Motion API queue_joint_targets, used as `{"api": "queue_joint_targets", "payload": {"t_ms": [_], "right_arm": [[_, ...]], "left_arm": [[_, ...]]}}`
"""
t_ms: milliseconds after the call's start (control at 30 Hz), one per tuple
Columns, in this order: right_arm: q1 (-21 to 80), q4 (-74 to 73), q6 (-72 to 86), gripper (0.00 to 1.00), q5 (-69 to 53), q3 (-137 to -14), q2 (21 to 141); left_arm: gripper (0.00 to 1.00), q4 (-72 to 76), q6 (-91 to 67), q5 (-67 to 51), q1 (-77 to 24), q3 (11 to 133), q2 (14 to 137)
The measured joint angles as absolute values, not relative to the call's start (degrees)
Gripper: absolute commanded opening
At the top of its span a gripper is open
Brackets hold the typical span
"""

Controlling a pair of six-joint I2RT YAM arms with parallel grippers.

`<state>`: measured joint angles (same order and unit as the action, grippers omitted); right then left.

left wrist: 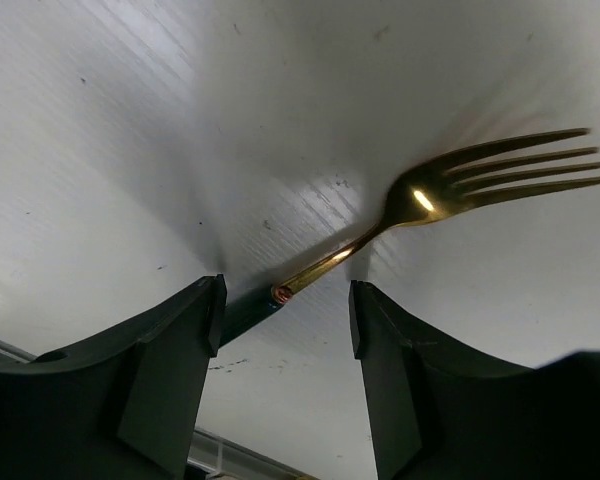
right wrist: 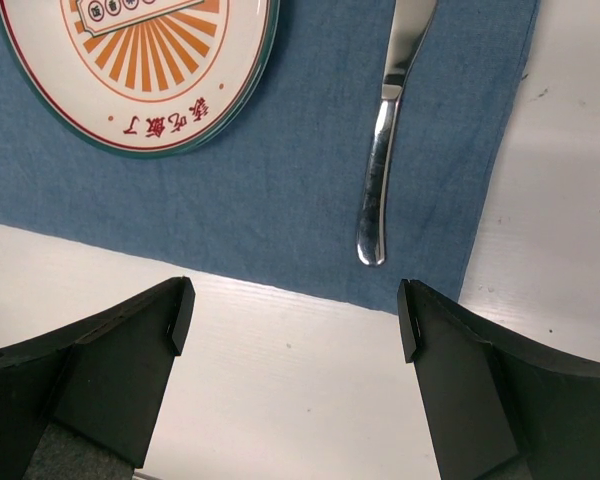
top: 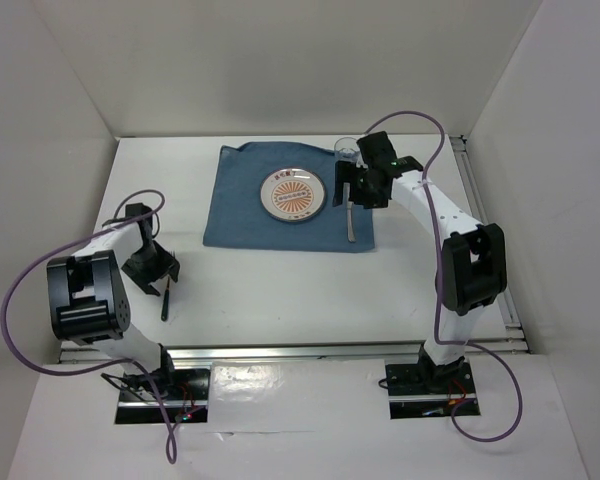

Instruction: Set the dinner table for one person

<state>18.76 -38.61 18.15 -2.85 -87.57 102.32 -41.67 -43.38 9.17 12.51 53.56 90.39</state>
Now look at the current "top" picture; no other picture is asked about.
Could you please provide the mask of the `silver table knife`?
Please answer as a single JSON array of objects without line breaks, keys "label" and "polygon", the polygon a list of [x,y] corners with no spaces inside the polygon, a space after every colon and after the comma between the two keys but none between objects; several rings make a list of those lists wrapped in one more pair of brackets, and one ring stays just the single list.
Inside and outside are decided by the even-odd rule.
[{"label": "silver table knife", "polygon": [[350,184],[345,184],[345,199],[346,199],[346,221],[347,221],[347,239],[349,243],[355,243],[357,241],[354,220],[353,220],[353,206],[354,203],[350,199]]}]

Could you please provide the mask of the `gold fork green handle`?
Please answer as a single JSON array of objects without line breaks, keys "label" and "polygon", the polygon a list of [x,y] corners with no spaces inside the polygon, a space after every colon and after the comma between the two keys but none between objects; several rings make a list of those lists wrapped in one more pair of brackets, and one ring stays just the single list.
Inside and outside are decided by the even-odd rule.
[{"label": "gold fork green handle", "polygon": [[170,312],[170,293],[171,293],[171,277],[167,277],[165,290],[163,294],[162,306],[161,306],[161,321],[167,322],[169,320],[169,312]]}]

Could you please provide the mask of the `clear drinking glass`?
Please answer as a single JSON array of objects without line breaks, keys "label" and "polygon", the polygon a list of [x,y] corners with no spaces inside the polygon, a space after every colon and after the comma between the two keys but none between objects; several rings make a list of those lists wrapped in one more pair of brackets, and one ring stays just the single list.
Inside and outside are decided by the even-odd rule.
[{"label": "clear drinking glass", "polygon": [[351,136],[339,138],[333,147],[337,161],[357,162],[360,158],[360,150],[357,139]]}]

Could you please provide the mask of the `white plate orange sunburst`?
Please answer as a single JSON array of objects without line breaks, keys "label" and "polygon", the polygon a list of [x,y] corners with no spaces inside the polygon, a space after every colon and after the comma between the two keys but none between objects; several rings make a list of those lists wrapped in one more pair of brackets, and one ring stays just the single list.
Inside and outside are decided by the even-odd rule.
[{"label": "white plate orange sunburst", "polygon": [[275,220],[300,223],[317,216],[327,196],[321,178],[306,169],[289,167],[270,173],[262,182],[259,199]]}]

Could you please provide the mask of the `blue cloth placemat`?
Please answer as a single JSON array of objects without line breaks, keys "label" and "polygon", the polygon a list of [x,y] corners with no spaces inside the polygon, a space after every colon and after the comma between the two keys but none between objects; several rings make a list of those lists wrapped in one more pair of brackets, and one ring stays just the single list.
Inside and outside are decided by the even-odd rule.
[{"label": "blue cloth placemat", "polygon": [[364,253],[375,249],[372,212],[334,207],[336,155],[286,141],[223,146],[213,188],[206,247]]}]

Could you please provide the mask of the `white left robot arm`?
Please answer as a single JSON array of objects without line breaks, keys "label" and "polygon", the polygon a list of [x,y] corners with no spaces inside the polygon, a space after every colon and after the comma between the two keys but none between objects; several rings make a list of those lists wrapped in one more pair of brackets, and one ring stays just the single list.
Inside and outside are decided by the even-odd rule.
[{"label": "white left robot arm", "polygon": [[74,255],[50,260],[46,275],[56,338],[140,363],[143,389],[164,399],[176,390],[178,376],[166,348],[133,325],[123,281],[128,277],[144,294],[159,297],[156,282],[179,279],[180,264],[153,238],[149,212],[143,203],[126,206],[123,217],[105,222],[101,235]]}]

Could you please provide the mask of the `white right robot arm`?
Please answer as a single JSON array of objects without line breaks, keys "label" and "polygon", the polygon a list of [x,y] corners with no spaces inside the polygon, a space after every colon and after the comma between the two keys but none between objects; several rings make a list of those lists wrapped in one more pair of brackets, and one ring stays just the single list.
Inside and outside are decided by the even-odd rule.
[{"label": "white right robot arm", "polygon": [[422,347],[416,379],[440,391],[464,356],[478,319],[507,287],[505,238],[496,224],[463,211],[429,179],[412,156],[398,157],[386,132],[361,137],[339,153],[333,205],[404,207],[429,232],[436,247],[436,307],[432,336]]}]

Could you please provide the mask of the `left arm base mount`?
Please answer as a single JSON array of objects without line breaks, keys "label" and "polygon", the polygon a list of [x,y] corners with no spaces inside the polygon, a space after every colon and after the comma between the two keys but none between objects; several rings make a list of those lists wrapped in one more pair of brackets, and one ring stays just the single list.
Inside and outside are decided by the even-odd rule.
[{"label": "left arm base mount", "polygon": [[[115,423],[149,425],[163,422],[153,390],[144,376],[101,373],[101,378],[118,392]],[[172,424],[196,424],[208,421],[209,367],[177,369],[168,383],[155,378],[158,393]]]}]

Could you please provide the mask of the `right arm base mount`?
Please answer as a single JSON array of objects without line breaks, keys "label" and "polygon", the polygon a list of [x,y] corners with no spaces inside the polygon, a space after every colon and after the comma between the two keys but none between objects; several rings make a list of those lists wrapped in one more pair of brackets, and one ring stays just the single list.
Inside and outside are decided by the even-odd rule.
[{"label": "right arm base mount", "polygon": [[467,360],[454,373],[431,381],[416,364],[388,363],[377,385],[387,392],[392,420],[450,417],[454,408],[458,417],[481,415]]}]

